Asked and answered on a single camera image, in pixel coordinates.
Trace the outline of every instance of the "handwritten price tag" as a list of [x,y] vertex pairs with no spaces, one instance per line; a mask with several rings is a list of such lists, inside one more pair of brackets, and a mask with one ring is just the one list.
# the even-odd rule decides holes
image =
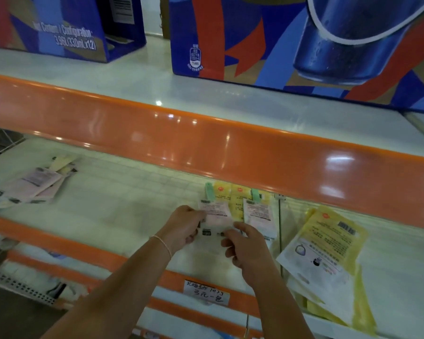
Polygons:
[[218,305],[227,306],[230,294],[214,287],[205,286],[192,281],[184,281],[183,293],[197,299],[213,302]]

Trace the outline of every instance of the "person's right hand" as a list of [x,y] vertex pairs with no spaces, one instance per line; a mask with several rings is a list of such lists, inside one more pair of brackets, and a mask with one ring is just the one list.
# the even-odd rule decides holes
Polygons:
[[235,222],[234,227],[245,232],[247,237],[236,230],[227,230],[221,245],[228,248],[225,256],[233,257],[232,263],[242,269],[245,282],[254,289],[273,274],[279,275],[262,234],[243,222]]

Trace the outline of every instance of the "floor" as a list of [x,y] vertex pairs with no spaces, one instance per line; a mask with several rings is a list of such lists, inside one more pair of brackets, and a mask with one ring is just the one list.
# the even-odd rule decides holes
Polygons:
[[63,314],[63,311],[0,289],[0,339],[38,339]]

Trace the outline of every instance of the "box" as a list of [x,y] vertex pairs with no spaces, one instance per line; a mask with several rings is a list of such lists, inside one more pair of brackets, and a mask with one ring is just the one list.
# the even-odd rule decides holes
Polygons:
[[424,0],[170,0],[173,72],[424,112]]
[[0,47],[109,62],[146,44],[140,0],[0,0]]

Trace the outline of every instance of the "green clip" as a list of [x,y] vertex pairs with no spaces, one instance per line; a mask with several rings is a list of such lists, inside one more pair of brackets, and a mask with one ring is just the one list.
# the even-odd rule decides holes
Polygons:
[[206,183],[206,199],[209,201],[215,201],[215,193],[213,192],[212,183]]
[[261,197],[259,196],[258,189],[251,189],[251,195],[253,195],[253,201],[255,203],[261,203]]

